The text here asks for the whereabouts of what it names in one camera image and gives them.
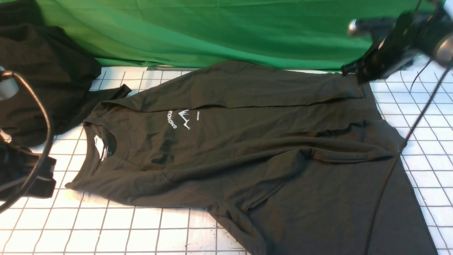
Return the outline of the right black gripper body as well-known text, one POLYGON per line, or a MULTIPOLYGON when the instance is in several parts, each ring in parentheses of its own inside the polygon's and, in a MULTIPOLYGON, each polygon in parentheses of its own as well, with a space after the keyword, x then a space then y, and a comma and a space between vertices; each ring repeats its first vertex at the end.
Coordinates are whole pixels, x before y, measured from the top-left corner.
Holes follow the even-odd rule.
POLYGON ((414 48, 417 24, 425 21, 425 13, 404 12, 386 35, 371 36, 372 45, 357 60, 342 66, 342 75, 354 74, 358 83, 386 79, 413 63, 418 51, 414 48))

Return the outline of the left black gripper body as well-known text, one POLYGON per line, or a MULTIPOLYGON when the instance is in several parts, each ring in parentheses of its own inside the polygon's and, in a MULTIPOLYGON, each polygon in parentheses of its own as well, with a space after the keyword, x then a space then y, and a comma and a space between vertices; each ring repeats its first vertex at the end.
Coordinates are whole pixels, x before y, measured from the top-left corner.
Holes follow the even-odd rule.
MULTIPOLYGON (((7 200, 27 180, 40 155, 26 147, 12 146, 3 137, 0 141, 0 199, 7 200)), ((55 158, 45 158, 37 179, 25 193, 25 197, 46 199, 53 196, 56 186, 53 177, 56 162, 55 158)))

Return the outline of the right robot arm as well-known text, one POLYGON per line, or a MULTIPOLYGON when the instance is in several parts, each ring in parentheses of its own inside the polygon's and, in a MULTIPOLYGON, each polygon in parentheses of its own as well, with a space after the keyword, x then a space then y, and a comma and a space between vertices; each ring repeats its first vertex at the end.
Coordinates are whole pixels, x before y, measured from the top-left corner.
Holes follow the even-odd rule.
POLYGON ((351 37, 370 35, 372 45, 366 53, 341 67, 344 76, 353 74, 358 83, 387 79, 411 66, 416 55, 424 54, 448 68, 452 61, 452 17, 437 0, 435 10, 411 10, 398 17, 354 19, 349 23, 351 37))

